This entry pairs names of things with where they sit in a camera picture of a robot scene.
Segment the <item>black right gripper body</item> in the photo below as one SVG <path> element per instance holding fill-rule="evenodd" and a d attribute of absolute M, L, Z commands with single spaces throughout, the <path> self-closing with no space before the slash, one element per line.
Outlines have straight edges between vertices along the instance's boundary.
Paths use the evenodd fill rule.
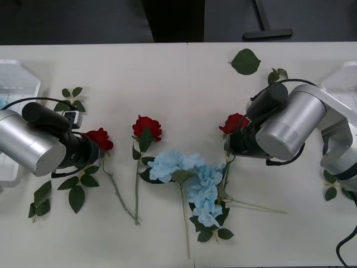
<path fill-rule="evenodd" d="M 262 149 L 257 144 L 256 131 L 242 128 L 227 135 L 225 151 L 235 156 L 261 156 Z"/>

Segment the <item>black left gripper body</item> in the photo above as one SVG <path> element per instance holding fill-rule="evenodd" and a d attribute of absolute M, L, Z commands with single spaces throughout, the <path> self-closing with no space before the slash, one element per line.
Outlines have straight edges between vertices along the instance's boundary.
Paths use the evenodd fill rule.
<path fill-rule="evenodd" d="M 88 166 L 99 158 L 100 148 L 91 139 L 85 138 L 83 142 L 83 166 Z"/>

